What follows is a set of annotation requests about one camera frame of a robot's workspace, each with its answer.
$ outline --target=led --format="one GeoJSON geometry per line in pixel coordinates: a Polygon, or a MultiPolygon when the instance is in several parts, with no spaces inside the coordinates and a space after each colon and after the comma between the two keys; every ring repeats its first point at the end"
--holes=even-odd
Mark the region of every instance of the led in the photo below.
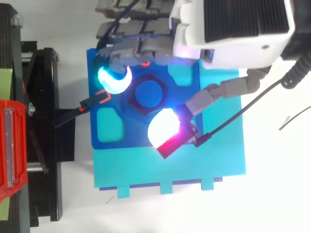
{"type": "Polygon", "coordinates": [[[171,108],[162,109],[151,121],[148,138],[158,148],[179,132],[180,121],[171,108]]]}
{"type": "Polygon", "coordinates": [[[110,94],[119,94],[125,91],[132,81],[132,71],[127,67],[127,73],[122,80],[114,79],[105,69],[101,67],[98,70],[98,80],[104,89],[110,94]]]}

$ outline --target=vent grille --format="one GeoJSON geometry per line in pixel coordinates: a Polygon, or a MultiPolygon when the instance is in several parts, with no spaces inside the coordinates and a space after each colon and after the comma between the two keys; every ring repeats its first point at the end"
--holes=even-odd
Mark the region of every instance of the vent grille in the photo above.
{"type": "Polygon", "coordinates": [[[287,33],[284,0],[204,0],[205,41],[287,33]]]}

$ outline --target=blue light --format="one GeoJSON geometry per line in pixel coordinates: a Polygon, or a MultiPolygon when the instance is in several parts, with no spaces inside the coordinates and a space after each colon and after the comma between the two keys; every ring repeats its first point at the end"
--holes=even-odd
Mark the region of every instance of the blue light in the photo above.
{"type": "Polygon", "coordinates": [[[132,71],[127,67],[127,73],[121,80],[114,79],[105,69],[101,67],[98,70],[98,80],[104,89],[110,94],[120,94],[125,91],[132,81],[132,71]]]}

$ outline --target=black wire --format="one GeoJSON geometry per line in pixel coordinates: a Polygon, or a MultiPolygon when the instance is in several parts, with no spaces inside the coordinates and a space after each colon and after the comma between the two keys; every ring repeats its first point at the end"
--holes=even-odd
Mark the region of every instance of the black wire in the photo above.
{"type": "Polygon", "coordinates": [[[250,107],[252,107],[258,100],[260,100],[263,96],[265,96],[269,91],[271,91],[273,88],[275,88],[276,86],[278,86],[279,84],[281,84],[282,80],[278,80],[276,81],[274,84],[272,84],[271,86],[269,86],[267,89],[265,89],[262,93],[260,93],[256,98],[254,98],[248,105],[246,105],[243,109],[241,109],[238,113],[236,113],[233,117],[231,117],[229,120],[227,120],[224,124],[222,124],[221,126],[219,126],[218,128],[216,128],[215,130],[213,130],[210,133],[206,133],[205,135],[199,137],[196,141],[195,141],[195,146],[199,147],[200,145],[202,145],[203,143],[205,143],[206,141],[208,141],[214,134],[218,133],[220,130],[222,130],[224,127],[226,127],[227,125],[229,125],[231,122],[233,122],[234,120],[236,120],[238,117],[240,117],[243,113],[245,113],[250,107]]]}
{"type": "Polygon", "coordinates": [[[104,36],[100,39],[97,44],[97,50],[103,49],[107,46],[108,36],[112,32],[112,30],[119,24],[119,21],[126,16],[127,13],[139,2],[139,0],[133,0],[131,4],[129,4],[125,10],[116,17],[115,21],[110,25],[104,36]]]}
{"type": "Polygon", "coordinates": [[[287,121],[284,125],[281,126],[281,128],[279,128],[279,130],[281,131],[282,129],[284,129],[285,126],[287,126],[290,122],[292,122],[297,116],[299,116],[300,114],[304,113],[305,111],[307,111],[308,109],[310,109],[311,106],[309,106],[308,108],[302,110],[300,113],[298,113],[297,115],[295,115],[292,119],[290,119],[289,121],[287,121]]]}
{"type": "Polygon", "coordinates": [[[251,106],[253,106],[258,100],[260,100],[264,95],[266,95],[269,91],[271,91],[273,88],[278,86],[280,83],[283,87],[286,89],[292,89],[294,88],[299,82],[301,82],[308,72],[311,70],[311,52],[307,51],[304,55],[300,57],[300,59],[293,65],[293,67],[284,75],[283,78],[276,81],[274,84],[272,84],[270,87],[265,89],[260,95],[258,95],[256,98],[254,98],[248,105],[246,105],[243,109],[241,109],[238,113],[236,113],[232,118],[227,120],[224,124],[216,128],[210,133],[206,133],[205,135],[199,137],[194,142],[194,145],[196,147],[199,147],[203,143],[207,142],[214,134],[218,133],[220,130],[222,130],[224,127],[229,125],[232,121],[237,119],[239,116],[241,116],[243,113],[245,113],[251,106]]]}

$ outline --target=white table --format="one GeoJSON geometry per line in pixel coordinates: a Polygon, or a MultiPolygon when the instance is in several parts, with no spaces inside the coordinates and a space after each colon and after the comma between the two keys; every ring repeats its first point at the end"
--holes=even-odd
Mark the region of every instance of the white table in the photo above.
{"type": "MultiPolygon", "coordinates": [[[[24,17],[22,40],[60,54],[61,108],[88,97],[86,49],[105,21],[96,0],[7,0],[24,17]]],[[[277,61],[262,91],[293,63],[277,61]]],[[[287,116],[311,105],[311,77],[295,90],[281,86],[243,116],[247,175],[224,178],[214,191],[199,184],[177,185],[161,196],[159,187],[136,188],[131,198],[94,188],[89,115],[77,118],[75,162],[62,163],[64,214],[59,222],[40,218],[32,233],[206,233],[311,232],[311,111],[284,130],[287,116]]],[[[257,94],[242,98],[246,105],[257,94]]]]}

